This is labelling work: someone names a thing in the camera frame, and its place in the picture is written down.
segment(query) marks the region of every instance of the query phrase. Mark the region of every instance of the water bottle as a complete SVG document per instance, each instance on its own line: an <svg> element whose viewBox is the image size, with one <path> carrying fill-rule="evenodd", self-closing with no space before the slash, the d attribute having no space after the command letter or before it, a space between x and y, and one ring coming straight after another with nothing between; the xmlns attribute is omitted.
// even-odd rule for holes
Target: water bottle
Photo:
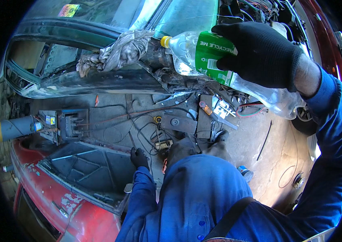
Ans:
<svg viewBox="0 0 342 242"><path fill-rule="evenodd" d="M160 44L168 49L171 49L174 56L195 70L195 50L200 31L187 31L177 36L164 36Z"/></svg>
<svg viewBox="0 0 342 242"><path fill-rule="evenodd" d="M299 93L290 93L287 89L266 88L248 82L230 70L219 70L217 60L238 54L234 44L222 36L208 31L188 31L174 37L164 36L160 43L171 49L173 56L192 70L207 75L222 85L256 97L268 109L283 118L296 118L296 108L305 106Z"/></svg>

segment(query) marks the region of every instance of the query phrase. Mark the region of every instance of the wheel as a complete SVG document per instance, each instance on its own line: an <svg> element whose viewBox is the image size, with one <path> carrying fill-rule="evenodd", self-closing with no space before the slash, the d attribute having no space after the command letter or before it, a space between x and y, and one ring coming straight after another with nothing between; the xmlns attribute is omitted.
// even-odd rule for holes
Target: wheel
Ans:
<svg viewBox="0 0 342 242"><path fill-rule="evenodd" d="M296 118L292 120L295 129L308 136L316 133L317 123L313 120L307 106L296 109Z"/></svg>

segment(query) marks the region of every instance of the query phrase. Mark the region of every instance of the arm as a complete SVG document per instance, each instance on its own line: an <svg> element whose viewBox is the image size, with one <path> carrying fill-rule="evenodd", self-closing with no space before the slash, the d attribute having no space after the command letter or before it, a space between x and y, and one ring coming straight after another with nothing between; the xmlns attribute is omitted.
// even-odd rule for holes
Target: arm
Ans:
<svg viewBox="0 0 342 242"><path fill-rule="evenodd" d="M128 211L116 241L139 241L145 216L157 210L155 191L154 179L148 168L138 167L134 174L134 186L129 199Z"/></svg>
<svg viewBox="0 0 342 242"><path fill-rule="evenodd" d="M309 237L337 225L342 215L342 82L267 24L220 24L212 31L238 50L236 56L219 59L219 69L232 70L268 88L287 88L303 95L318 123L316 136L322 154L289 218Z"/></svg>
<svg viewBox="0 0 342 242"><path fill-rule="evenodd" d="M336 226L342 215L342 82L301 56L294 83L318 123L321 150L289 215L310 237Z"/></svg>

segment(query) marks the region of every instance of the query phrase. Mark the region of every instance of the concrete floor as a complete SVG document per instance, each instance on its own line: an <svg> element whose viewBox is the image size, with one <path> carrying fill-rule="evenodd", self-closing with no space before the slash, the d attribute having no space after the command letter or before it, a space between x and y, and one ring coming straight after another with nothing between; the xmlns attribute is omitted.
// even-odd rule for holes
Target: concrete floor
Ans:
<svg viewBox="0 0 342 242"><path fill-rule="evenodd" d="M162 108L165 106L175 105L175 101L183 101L186 96L178 97L166 101L162 104L153 105L152 96L148 94L133 94L132 111L140 112L149 109ZM38 110L62 109L74 107L94 107L96 95L72 96L64 98L39 99L31 101L31 113L37 113ZM126 106L126 96L124 94L102 94L99 95L98 107L105 105L122 104ZM180 104L178 107L184 109L197 110L194 95L187 103ZM99 122L106 119L111 119L119 115L125 114L122 107L108 107L91 109L90 122ZM145 124L153 122L153 116L161 116L164 111L151 113L149 116L142 116L135 123L139 128ZM186 116L183 111L172 110L172 114ZM107 123L99 123L91 125L91 129L109 127L113 124L127 120L126 117L111 120ZM258 114L248 118L226 117L226 120L238 126L237 130L223 125L230 132L230 137L227 141L227 150L232 157L230 161L234 166L244 165L246 168L254 172L254 177L249 183L253 192L254 198L263 204L272 206L282 211L285 206L292 203L302 189L294 189L292 182L294 177L303 172L303 177L308 177L313 162L309 158L308 148L306 144L306 136L298 132L292 126L291 122L276 116L272 113ZM267 138L265 147L261 153L260 159L257 161L257 156L261 150L269 129L270 121L273 125L270 134ZM128 131L131 131L135 145L137 148L143 148L148 153L151 146L139 136L137 130L132 127L132 122L128 121L123 124L90 133L100 141L107 143L116 143L121 146L132 147L132 142L129 138ZM155 131L155 125L147 125L142 129L147 138ZM199 142L200 147L204 149L203 142ZM154 179L163 182L163 173L161 168L164 157L161 155L151 155L152 172Z"/></svg>

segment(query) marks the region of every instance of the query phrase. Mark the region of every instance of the green bottle label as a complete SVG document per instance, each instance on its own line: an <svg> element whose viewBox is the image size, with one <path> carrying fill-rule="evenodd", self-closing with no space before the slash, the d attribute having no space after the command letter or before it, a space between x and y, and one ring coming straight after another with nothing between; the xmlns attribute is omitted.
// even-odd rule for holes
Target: green bottle label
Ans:
<svg viewBox="0 0 342 242"><path fill-rule="evenodd" d="M217 68L217 60L229 54L237 55L238 51L228 39L212 32L201 32L195 52L195 68L222 85L230 86L234 73Z"/></svg>

